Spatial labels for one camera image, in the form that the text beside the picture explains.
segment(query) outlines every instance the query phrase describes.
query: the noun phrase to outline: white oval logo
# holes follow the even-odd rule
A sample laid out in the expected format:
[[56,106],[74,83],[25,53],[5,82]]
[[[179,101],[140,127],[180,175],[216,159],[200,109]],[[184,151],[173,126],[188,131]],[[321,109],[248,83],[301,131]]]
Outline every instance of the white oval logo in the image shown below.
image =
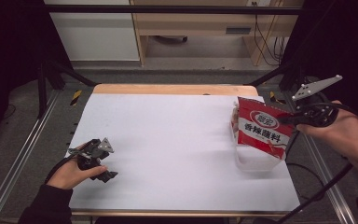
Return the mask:
[[279,122],[267,113],[254,110],[251,112],[250,116],[252,121],[260,127],[270,129],[276,129],[279,127]]

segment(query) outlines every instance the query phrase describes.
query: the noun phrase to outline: person's left hand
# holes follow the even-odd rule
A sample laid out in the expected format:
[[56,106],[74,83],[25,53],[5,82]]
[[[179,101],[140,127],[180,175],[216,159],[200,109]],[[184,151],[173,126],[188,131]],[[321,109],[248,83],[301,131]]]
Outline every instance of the person's left hand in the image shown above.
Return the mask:
[[76,157],[61,166],[48,181],[47,185],[58,189],[72,189],[83,180],[99,175],[107,170],[106,166],[97,166],[89,170],[80,170]]

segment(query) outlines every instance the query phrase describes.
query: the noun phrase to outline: red packet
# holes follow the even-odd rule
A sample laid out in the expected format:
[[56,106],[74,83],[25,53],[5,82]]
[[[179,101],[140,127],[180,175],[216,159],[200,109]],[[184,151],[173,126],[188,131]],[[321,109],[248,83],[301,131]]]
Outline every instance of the red packet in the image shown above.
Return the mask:
[[237,143],[258,148],[284,160],[294,126],[280,124],[276,118],[291,114],[256,100],[238,97],[238,101],[238,121],[233,119],[231,122]]

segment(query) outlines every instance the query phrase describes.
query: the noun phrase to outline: black curtain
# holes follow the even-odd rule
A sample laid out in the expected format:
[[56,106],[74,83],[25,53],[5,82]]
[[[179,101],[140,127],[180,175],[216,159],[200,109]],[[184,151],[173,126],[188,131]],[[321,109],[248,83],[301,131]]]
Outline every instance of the black curtain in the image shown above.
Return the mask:
[[358,111],[358,1],[337,0],[325,19],[316,27],[305,51],[295,54],[305,36],[314,29],[332,0],[307,0],[304,7],[319,8],[321,13],[300,16],[288,42],[283,62],[301,57],[307,76],[325,79],[337,74],[343,79],[323,92]]
[[0,0],[0,121],[9,93],[37,79],[42,62],[54,60],[72,68],[48,12],[33,13],[25,4],[44,5],[44,1]]

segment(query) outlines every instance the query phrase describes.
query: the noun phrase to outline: white paper sheet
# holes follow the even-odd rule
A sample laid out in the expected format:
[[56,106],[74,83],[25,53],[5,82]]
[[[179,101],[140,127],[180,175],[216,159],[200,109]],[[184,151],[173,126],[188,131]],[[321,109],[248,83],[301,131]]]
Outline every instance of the white paper sheet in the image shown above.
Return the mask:
[[92,94],[70,147],[107,137],[118,175],[75,188],[75,210],[290,211],[299,205],[284,162],[244,172],[229,128],[236,96]]

